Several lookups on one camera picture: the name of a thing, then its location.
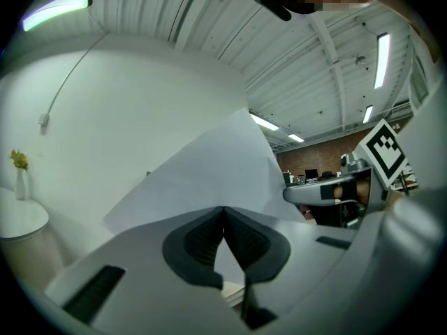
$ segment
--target white vase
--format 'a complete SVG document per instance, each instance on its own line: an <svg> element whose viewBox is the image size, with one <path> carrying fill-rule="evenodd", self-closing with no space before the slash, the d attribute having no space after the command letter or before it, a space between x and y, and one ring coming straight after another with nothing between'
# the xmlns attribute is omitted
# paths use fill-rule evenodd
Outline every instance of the white vase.
<svg viewBox="0 0 447 335"><path fill-rule="evenodd" d="M14 194L17 200L25 199L25 182L23 181L23 169L17 168Z"/></svg>

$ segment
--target white round table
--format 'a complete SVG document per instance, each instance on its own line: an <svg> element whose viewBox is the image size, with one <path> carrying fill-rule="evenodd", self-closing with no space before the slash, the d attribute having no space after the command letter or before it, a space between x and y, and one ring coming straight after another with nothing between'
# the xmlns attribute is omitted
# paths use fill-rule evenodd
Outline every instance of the white round table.
<svg viewBox="0 0 447 335"><path fill-rule="evenodd" d="M16 200L14 192L0 188L0 239L27 238L48 223L48 213L34 200Z"/></svg>

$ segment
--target white wall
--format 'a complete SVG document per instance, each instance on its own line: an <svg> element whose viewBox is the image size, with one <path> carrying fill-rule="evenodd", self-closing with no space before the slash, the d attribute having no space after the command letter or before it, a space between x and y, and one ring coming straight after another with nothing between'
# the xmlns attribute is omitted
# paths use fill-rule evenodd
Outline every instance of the white wall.
<svg viewBox="0 0 447 335"><path fill-rule="evenodd" d="M247 106L242 74L220 61L109 35L73 71L41 130L39 115L94 39L47 46L0 80L0 186L13 189L8 155L20 149L32 197L78 255L110 236L98 222L146 171Z"/></svg>

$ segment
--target ceiling light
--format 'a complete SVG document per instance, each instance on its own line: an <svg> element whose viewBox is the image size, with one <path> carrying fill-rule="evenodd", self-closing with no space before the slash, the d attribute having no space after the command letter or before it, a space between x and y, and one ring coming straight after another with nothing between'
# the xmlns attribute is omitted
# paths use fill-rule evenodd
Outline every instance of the ceiling light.
<svg viewBox="0 0 447 335"><path fill-rule="evenodd" d="M260 126L269 128L272 131L277 131L279 129L278 126L275 126L274 124L270 123L269 121L266 121L265 119L257 117L256 115L253 115L252 113L250 113L250 115L251 115L251 118L253 118L253 120Z"/></svg>
<svg viewBox="0 0 447 335"><path fill-rule="evenodd" d="M23 29L28 31L54 16L70 11L86 8L91 5L91 0L54 0L34 11L22 22Z"/></svg>
<svg viewBox="0 0 447 335"><path fill-rule="evenodd" d="M363 118L363 123L367 123L369 121L369 118L371 117L372 113L372 105L366 108L365 110L365 118Z"/></svg>
<svg viewBox="0 0 447 335"><path fill-rule="evenodd" d="M384 33L383 35L378 36L377 43L379 44L379 54L377 57L376 82L374 83L374 89L382 87L383 80L385 79L388 55L390 52L390 35Z"/></svg>
<svg viewBox="0 0 447 335"><path fill-rule="evenodd" d="M296 140L297 142L304 142L303 139L300 137L297 137L295 134L290 134L288 137L291 137L292 139Z"/></svg>

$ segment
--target ceiling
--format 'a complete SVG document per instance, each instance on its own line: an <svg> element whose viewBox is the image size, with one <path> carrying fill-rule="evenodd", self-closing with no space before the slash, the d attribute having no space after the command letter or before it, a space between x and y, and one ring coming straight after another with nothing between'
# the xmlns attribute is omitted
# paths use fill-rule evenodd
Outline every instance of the ceiling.
<svg viewBox="0 0 447 335"><path fill-rule="evenodd" d="M29 13L49 1L35 1ZM242 71L250 110L280 127L262 128L274 151L361 130L368 105L374 115L366 127L411 114L409 27L379 3L349 12L294 14L283 22L254 0L93 0L88 9L26 33L17 29L4 58L106 31L167 40L177 50L200 50ZM388 69L384 85L374 90L376 36L384 32L391 35ZM357 66L358 56L364 59ZM395 105L398 113L391 111ZM291 140L291 133L306 142Z"/></svg>

